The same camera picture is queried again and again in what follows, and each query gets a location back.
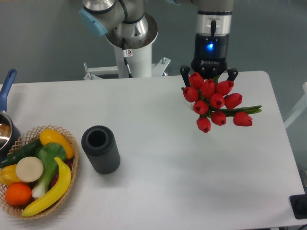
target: tulip bouquet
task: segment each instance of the tulip bouquet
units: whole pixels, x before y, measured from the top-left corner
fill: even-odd
[[[199,73],[194,72],[189,76],[190,87],[182,88],[185,99],[194,102],[192,110],[200,115],[196,121],[198,128],[208,133],[211,129],[209,119],[222,126],[226,124],[226,117],[229,116],[234,117],[233,122],[237,126],[251,126],[253,122],[249,114],[261,112],[261,105],[236,108],[242,103],[243,96],[239,93],[229,94],[234,82],[218,82],[219,77],[204,80]]]

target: cooking pot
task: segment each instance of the cooking pot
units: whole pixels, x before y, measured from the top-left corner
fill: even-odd
[[[19,130],[13,124],[13,121],[6,114],[7,97],[11,86],[15,80],[17,71],[11,69],[5,79],[5,82],[0,91],[0,161],[7,156],[12,145],[20,136]]]

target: black vase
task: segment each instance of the black vase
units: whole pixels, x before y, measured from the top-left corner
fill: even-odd
[[[114,134],[109,128],[105,126],[89,128],[82,136],[81,145],[98,173],[109,174],[119,167],[119,152]]]

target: blue pot handle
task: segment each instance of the blue pot handle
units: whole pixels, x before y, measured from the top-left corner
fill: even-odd
[[[15,80],[16,74],[17,74],[17,71],[15,69],[11,69],[8,72],[8,75],[6,76],[4,84],[0,91],[0,112],[3,112],[3,111],[6,112],[6,101],[7,101],[11,86],[13,85],[13,82]]]

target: orange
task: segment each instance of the orange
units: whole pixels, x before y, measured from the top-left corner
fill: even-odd
[[[32,190],[25,183],[15,183],[8,187],[5,200],[11,206],[26,205],[32,197]]]

